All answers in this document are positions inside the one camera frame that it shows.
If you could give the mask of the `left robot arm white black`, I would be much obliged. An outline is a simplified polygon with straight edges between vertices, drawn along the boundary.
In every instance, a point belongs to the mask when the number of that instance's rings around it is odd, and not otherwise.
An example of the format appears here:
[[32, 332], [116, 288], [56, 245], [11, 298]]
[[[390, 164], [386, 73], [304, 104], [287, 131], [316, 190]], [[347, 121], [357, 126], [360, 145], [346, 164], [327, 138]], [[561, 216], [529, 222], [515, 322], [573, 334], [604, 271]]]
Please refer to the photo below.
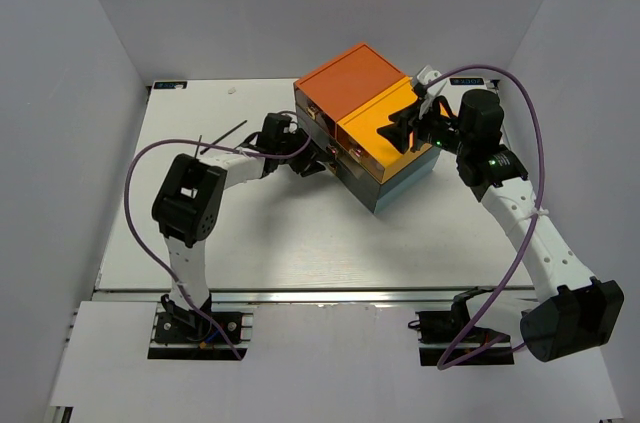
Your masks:
[[211, 330], [211, 297], [205, 276], [205, 240], [212, 233], [223, 193], [241, 183], [269, 176], [280, 166], [307, 177], [325, 169], [329, 153], [311, 140], [292, 117], [269, 113], [262, 129], [246, 137], [231, 153], [199, 159], [174, 158], [152, 205], [177, 280], [161, 298], [188, 341], [199, 342]]

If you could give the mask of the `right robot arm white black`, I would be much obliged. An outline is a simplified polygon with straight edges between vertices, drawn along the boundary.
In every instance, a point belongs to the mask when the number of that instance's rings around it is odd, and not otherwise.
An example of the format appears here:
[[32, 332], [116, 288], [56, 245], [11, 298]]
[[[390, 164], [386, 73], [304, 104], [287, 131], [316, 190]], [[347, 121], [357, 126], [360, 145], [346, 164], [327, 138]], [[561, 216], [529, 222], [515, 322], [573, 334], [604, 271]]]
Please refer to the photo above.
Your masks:
[[505, 283], [494, 290], [458, 296], [451, 317], [453, 333], [472, 342], [488, 328], [519, 336], [542, 362], [609, 342], [624, 294], [613, 280], [601, 281], [587, 268], [541, 207], [542, 184], [532, 184], [518, 157], [502, 142], [504, 111], [499, 97], [471, 89], [452, 113], [437, 96], [422, 110], [423, 99], [390, 115], [378, 134], [401, 153], [429, 144], [455, 155], [462, 182], [491, 214], [516, 250], [536, 293], [530, 307], [508, 299]]

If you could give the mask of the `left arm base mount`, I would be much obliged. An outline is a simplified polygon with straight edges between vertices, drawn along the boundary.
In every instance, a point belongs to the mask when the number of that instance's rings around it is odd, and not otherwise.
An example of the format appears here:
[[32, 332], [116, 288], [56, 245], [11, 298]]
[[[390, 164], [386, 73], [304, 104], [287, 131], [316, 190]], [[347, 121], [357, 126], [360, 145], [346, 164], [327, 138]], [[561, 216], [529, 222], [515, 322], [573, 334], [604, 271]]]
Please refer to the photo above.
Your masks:
[[246, 310], [207, 312], [224, 330], [193, 310], [184, 310], [165, 294], [157, 305], [147, 351], [149, 360], [241, 361], [252, 337], [254, 314]]

